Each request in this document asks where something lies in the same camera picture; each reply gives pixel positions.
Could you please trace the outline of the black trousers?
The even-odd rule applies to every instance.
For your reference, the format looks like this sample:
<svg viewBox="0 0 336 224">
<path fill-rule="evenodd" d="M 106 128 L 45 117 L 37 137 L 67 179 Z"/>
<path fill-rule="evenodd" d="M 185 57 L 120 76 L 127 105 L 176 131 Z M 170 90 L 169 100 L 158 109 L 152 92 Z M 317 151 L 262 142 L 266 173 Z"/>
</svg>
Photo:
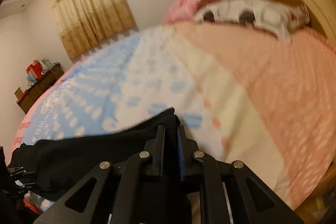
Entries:
<svg viewBox="0 0 336 224">
<path fill-rule="evenodd" d="M 31 190 L 53 204 L 102 161 L 113 166 L 141 151 L 154 154 L 160 223 L 191 223 L 189 192 L 182 183 L 178 147 L 181 123 L 174 109 L 122 132 L 63 140 L 40 140 L 15 149 L 9 166 L 35 172 Z"/>
</svg>

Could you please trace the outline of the dark wooden desk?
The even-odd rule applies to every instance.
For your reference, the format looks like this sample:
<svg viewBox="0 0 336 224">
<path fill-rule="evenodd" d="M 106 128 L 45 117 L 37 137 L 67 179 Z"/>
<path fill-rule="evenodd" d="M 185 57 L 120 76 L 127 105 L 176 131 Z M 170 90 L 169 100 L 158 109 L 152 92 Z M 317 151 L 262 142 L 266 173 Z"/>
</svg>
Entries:
<svg viewBox="0 0 336 224">
<path fill-rule="evenodd" d="M 36 83 L 23 92 L 22 98 L 17 100 L 17 105 L 27 114 L 39 97 L 52 87 L 63 74 L 64 69 L 60 63 L 52 65 L 52 67 L 42 75 L 40 80 L 37 80 Z"/>
</svg>

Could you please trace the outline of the brown cardboard box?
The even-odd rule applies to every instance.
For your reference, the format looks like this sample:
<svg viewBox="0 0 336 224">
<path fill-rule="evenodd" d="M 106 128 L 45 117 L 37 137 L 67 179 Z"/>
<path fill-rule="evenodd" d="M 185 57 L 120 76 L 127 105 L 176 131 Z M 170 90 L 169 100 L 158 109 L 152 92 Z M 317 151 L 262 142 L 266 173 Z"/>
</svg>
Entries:
<svg viewBox="0 0 336 224">
<path fill-rule="evenodd" d="M 14 95 L 16 96 L 17 100 L 20 100 L 23 96 L 23 92 L 20 87 L 17 88 L 17 90 L 14 92 Z"/>
</svg>

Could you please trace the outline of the colourful patterned bedspread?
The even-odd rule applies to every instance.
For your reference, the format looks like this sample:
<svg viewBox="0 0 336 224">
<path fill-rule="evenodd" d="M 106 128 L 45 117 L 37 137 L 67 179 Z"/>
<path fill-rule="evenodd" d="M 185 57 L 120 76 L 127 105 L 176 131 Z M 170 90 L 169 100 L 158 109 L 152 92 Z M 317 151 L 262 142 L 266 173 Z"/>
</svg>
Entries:
<svg viewBox="0 0 336 224">
<path fill-rule="evenodd" d="M 14 148 L 112 134 L 173 108 L 220 161 L 246 163 L 292 209 L 335 158 L 335 49 L 234 24 L 150 28 L 76 63 L 32 107 Z"/>
</svg>

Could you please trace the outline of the red gift bag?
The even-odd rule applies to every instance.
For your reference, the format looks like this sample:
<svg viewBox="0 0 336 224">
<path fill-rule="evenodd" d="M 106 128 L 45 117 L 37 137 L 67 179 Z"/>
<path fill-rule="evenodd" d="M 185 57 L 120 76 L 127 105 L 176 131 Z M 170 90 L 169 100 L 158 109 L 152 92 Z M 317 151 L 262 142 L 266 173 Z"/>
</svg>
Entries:
<svg viewBox="0 0 336 224">
<path fill-rule="evenodd" d="M 32 64 L 30 64 L 26 72 L 28 75 L 33 76 L 34 79 L 39 80 L 42 78 L 43 67 L 38 60 L 34 60 Z"/>
</svg>

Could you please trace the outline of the white patterned pillow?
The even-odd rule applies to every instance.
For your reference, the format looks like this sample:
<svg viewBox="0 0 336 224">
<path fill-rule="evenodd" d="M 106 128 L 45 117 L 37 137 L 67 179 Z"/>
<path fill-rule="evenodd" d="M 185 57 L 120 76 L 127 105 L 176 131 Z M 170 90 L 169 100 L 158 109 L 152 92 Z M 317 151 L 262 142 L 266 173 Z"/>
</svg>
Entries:
<svg viewBox="0 0 336 224">
<path fill-rule="evenodd" d="M 196 22 L 234 23 L 266 31 L 284 41 L 310 23 L 305 5 L 288 6 L 270 0 L 222 0 L 201 8 Z"/>
</svg>

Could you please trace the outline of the beige window curtain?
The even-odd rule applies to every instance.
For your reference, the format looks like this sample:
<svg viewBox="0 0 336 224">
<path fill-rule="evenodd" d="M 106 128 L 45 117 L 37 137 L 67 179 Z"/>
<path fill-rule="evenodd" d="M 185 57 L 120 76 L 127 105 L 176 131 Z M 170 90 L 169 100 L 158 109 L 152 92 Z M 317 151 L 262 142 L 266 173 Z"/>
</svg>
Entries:
<svg viewBox="0 0 336 224">
<path fill-rule="evenodd" d="M 51 9 L 71 60 L 103 40 L 135 27 L 126 0 L 51 0 Z"/>
</svg>

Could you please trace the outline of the pink floral folded blanket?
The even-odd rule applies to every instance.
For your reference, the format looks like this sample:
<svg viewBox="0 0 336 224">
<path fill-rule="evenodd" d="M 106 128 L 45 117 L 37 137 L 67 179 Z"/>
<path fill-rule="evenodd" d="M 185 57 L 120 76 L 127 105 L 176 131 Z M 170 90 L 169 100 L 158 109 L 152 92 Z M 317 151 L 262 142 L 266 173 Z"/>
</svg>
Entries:
<svg viewBox="0 0 336 224">
<path fill-rule="evenodd" d="M 179 0 L 174 2 L 165 12 L 163 22 L 166 24 L 191 20 L 206 5 L 221 0 Z"/>
</svg>

